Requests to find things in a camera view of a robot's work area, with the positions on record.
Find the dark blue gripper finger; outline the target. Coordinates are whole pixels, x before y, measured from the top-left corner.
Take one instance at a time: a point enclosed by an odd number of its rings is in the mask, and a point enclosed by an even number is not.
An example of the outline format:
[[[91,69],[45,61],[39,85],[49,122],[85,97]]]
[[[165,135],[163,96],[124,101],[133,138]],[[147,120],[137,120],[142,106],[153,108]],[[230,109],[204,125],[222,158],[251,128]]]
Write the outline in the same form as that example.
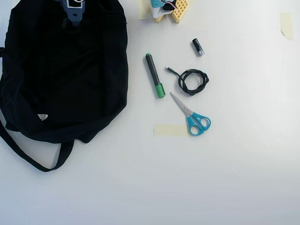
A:
[[[73,26],[78,26],[83,17],[82,13],[68,13],[67,16]]]

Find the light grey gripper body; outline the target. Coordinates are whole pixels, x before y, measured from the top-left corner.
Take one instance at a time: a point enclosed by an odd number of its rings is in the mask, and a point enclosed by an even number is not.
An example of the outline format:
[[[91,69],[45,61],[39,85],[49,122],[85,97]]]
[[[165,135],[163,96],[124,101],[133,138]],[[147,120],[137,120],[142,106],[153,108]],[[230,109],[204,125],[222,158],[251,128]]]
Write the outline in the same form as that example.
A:
[[[62,0],[61,6],[67,14],[83,14],[85,11],[84,0]]]

